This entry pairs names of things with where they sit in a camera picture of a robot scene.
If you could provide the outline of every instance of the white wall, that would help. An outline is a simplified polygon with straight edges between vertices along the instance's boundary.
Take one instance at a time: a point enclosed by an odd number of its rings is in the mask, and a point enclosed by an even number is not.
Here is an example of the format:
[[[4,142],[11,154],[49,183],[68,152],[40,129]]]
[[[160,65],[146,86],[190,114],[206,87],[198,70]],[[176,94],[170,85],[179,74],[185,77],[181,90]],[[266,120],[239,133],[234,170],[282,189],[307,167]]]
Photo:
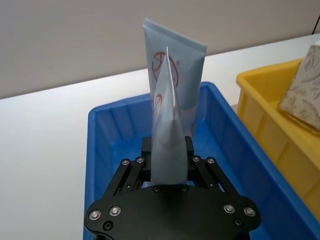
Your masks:
[[[146,67],[148,17],[219,53],[311,34],[319,0],[2,0],[0,98]]]

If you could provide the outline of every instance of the yellow crate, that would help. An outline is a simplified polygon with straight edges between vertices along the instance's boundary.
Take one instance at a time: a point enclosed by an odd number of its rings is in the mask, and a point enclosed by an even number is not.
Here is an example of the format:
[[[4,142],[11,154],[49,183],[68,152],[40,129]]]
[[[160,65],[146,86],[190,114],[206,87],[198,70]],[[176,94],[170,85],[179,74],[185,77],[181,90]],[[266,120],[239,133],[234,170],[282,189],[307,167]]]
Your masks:
[[[320,220],[320,135],[279,110],[301,59],[243,72],[237,114],[266,154]]]

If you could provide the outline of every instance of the table surface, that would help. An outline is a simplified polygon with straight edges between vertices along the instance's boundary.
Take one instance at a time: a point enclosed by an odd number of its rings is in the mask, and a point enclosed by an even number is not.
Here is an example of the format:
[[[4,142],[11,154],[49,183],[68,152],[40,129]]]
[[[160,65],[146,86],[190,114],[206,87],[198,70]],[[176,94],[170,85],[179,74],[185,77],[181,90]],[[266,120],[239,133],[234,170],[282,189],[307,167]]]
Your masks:
[[[301,58],[319,39],[207,56],[202,81],[237,104],[237,74]],[[82,239],[88,113],[148,92],[143,69],[0,100],[0,238]]]

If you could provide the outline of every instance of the blue plastic tray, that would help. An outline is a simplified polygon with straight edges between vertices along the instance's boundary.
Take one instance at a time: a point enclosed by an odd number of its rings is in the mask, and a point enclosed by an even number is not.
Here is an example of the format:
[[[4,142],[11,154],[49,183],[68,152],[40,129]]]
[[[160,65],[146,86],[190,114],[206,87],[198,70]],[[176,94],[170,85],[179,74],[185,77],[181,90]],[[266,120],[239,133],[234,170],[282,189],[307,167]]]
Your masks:
[[[142,137],[150,136],[151,129],[149,94],[91,110],[84,212],[103,196],[120,161],[140,155]],[[215,157],[238,192],[259,207],[262,224],[250,233],[252,240],[320,239],[319,222],[212,83],[201,84],[193,145],[196,155]],[[86,229],[83,239],[92,239]]]

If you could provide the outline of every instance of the screw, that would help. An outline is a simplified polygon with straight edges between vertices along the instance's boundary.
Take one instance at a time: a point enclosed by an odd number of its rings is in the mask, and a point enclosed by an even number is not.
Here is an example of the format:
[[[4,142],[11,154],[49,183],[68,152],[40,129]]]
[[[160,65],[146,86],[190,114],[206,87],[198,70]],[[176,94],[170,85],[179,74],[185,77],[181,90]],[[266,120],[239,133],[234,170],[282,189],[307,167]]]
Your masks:
[[[187,186],[183,186],[183,187],[182,187],[182,191],[188,192],[188,190],[189,190],[189,188],[188,188]]]
[[[154,192],[158,193],[158,192],[160,192],[160,187],[154,186],[152,190],[153,190]]]
[[[119,206],[113,206],[110,208],[109,214],[113,217],[118,216],[121,212],[121,208]]]
[[[100,218],[100,216],[101,216],[101,212],[99,210],[93,210],[89,214],[89,219],[94,221],[94,220],[97,220],[98,218]]]
[[[234,220],[234,224],[237,225],[238,227],[242,227],[244,222],[240,218],[236,218]]]
[[[223,209],[225,210],[226,213],[228,214],[233,214],[236,210],[235,207],[230,205],[230,204],[226,204],[223,206]]]
[[[215,163],[215,160],[213,158],[208,158],[206,160],[209,164],[214,164]]]
[[[245,207],[243,211],[249,217],[254,217],[256,215],[255,210],[253,210],[251,207]]]
[[[129,164],[129,161],[128,160],[123,160],[122,161],[122,165],[128,165]]]
[[[192,159],[193,159],[194,162],[199,162],[200,161],[200,158],[198,156],[194,156]]]
[[[139,157],[136,161],[137,161],[138,163],[143,163],[143,162],[144,162],[144,159],[143,159],[143,157]]]
[[[110,231],[113,227],[114,223],[112,221],[106,221],[102,226],[105,231]]]

